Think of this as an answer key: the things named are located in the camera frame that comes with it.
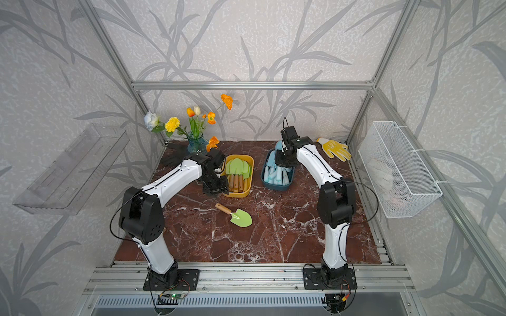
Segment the light blue shovel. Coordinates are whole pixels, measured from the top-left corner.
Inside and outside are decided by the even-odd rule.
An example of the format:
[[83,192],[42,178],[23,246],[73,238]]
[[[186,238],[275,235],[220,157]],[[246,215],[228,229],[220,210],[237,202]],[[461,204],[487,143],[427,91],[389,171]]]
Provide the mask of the light blue shovel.
[[280,160],[283,157],[283,141],[280,140],[275,145],[275,160]]
[[264,182],[269,184],[278,184],[278,167],[275,164],[275,159],[272,157],[268,158],[266,162]]

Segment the green square shovel wooden handle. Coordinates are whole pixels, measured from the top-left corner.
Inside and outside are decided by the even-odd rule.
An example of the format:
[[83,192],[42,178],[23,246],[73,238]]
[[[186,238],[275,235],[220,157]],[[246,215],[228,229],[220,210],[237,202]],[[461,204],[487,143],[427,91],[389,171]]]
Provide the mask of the green square shovel wooden handle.
[[232,188],[234,193],[242,192],[240,190],[240,174],[242,172],[242,159],[235,158],[230,161],[229,165],[229,175],[232,180]]

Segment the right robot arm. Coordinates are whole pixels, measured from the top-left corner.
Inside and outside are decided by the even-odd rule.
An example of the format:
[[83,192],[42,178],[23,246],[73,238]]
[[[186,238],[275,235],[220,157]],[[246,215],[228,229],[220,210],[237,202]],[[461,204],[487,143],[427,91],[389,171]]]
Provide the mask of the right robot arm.
[[282,149],[275,152],[280,167],[302,165],[319,188],[317,211],[325,225],[322,268],[335,273],[348,267],[347,234],[356,211],[354,182],[345,179],[325,161],[313,141],[300,137],[294,126],[281,130]]

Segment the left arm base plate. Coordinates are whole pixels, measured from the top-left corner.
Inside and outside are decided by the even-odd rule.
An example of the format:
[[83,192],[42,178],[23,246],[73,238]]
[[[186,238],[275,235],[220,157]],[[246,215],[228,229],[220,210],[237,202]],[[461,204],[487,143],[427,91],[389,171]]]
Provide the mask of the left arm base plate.
[[199,276],[200,270],[198,269],[169,270],[164,275],[149,270],[143,285],[143,291],[195,291]]

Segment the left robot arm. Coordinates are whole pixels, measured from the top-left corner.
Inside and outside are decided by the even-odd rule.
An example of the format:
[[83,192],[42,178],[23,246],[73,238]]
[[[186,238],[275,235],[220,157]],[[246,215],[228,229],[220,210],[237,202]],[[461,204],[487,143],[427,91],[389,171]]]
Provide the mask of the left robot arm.
[[129,188],[124,195],[119,227],[137,244],[145,255],[153,273],[166,276],[176,261],[170,254],[163,237],[166,203],[191,182],[202,182],[202,191],[210,196],[228,193],[228,183],[221,176],[225,155],[212,148],[206,154],[186,156],[158,180],[142,188]]

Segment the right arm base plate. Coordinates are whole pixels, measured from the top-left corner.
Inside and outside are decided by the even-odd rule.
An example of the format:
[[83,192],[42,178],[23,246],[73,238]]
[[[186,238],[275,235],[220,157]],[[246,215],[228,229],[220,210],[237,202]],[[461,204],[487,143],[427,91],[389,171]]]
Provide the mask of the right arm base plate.
[[341,268],[331,269],[325,264],[316,268],[307,263],[303,267],[305,290],[356,290],[357,280],[354,269],[347,263]]

